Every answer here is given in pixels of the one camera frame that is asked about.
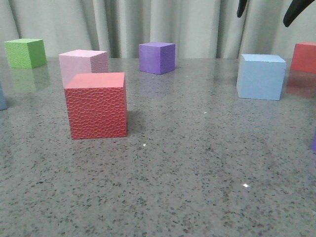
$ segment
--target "green cube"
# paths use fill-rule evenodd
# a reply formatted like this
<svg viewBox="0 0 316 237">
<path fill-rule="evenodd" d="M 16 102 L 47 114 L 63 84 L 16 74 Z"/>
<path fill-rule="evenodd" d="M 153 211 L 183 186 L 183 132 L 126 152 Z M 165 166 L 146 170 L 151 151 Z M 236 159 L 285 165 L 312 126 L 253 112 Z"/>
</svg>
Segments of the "green cube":
<svg viewBox="0 0 316 237">
<path fill-rule="evenodd" d="M 4 42 L 12 68 L 36 68 L 47 63 L 42 39 L 15 39 Z"/>
</svg>

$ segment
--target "curtain fold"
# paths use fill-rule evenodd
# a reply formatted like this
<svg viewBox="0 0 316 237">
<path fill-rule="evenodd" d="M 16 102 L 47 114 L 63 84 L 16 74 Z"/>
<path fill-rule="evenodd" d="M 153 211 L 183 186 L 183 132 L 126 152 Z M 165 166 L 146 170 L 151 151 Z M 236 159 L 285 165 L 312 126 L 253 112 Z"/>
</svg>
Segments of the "curtain fold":
<svg viewBox="0 0 316 237">
<path fill-rule="evenodd" d="M 316 3 L 289 28 L 283 16 L 291 0 L 249 0 L 241 18 L 238 0 L 2 0 L 3 41 L 44 39 L 46 54 L 106 50 L 137 58 L 138 44 L 177 44 L 178 58 L 238 58 L 240 53 L 292 56 L 299 41 L 316 41 Z"/>
</svg>

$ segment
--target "light blue cube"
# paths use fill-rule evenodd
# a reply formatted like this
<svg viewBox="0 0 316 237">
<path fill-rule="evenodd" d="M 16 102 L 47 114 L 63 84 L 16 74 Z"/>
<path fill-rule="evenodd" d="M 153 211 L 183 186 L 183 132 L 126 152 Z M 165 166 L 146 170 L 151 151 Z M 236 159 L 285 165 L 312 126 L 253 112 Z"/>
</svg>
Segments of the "light blue cube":
<svg viewBox="0 0 316 237">
<path fill-rule="evenodd" d="M 237 78 L 239 98 L 280 100 L 286 62 L 278 55 L 242 54 Z"/>
<path fill-rule="evenodd" d="M 0 110 L 7 109 L 8 106 L 6 105 L 5 97 L 2 91 L 1 82 L 0 82 Z"/>
</svg>

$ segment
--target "textured red cube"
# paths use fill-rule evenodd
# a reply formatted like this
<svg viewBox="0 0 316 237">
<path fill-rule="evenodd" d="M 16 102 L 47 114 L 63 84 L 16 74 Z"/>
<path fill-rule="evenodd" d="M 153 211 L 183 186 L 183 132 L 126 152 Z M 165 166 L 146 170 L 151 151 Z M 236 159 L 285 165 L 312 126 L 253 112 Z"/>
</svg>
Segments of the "textured red cube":
<svg viewBox="0 0 316 237">
<path fill-rule="evenodd" d="M 316 73 L 316 42 L 301 42 L 295 45 L 291 69 Z"/>
<path fill-rule="evenodd" d="M 126 136 L 124 73 L 77 74 L 65 95 L 73 139 Z"/>
</svg>

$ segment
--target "speckled gray surface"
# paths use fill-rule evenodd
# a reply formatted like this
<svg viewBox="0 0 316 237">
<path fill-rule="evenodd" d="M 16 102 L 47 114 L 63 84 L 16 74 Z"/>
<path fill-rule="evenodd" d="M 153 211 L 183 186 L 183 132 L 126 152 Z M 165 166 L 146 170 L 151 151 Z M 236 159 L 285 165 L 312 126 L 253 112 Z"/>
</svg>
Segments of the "speckled gray surface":
<svg viewBox="0 0 316 237">
<path fill-rule="evenodd" d="M 238 99 L 237 60 L 111 59 L 128 136 L 71 140 L 57 59 L 0 65 L 1 237 L 315 237 L 314 97 Z"/>
</svg>

